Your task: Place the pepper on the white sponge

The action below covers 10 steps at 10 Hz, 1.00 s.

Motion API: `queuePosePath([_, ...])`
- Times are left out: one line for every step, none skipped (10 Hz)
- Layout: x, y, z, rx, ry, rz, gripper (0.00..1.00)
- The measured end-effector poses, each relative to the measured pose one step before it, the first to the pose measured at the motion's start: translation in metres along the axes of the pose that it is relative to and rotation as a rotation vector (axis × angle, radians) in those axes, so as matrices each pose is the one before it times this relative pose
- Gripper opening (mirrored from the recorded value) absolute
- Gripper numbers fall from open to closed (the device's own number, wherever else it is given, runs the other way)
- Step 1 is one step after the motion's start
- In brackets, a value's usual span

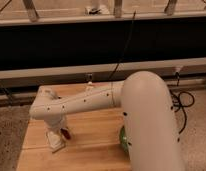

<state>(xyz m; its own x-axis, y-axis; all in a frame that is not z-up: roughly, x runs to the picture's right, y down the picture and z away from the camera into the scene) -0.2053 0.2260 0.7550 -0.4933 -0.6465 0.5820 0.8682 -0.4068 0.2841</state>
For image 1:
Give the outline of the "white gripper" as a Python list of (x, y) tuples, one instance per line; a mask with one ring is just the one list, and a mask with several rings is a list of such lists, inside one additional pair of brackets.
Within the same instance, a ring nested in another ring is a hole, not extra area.
[(49, 118), (46, 120), (47, 125), (47, 138), (50, 142), (61, 141), (62, 136), (60, 133), (60, 129), (65, 126), (65, 119), (63, 117), (60, 118)]

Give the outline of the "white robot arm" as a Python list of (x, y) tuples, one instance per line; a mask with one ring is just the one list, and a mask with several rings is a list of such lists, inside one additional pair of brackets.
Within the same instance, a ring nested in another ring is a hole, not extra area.
[(30, 116), (55, 131), (67, 114), (115, 107), (122, 109), (132, 171), (185, 171), (171, 94), (153, 72), (135, 72), (123, 81), (63, 98), (40, 87)]

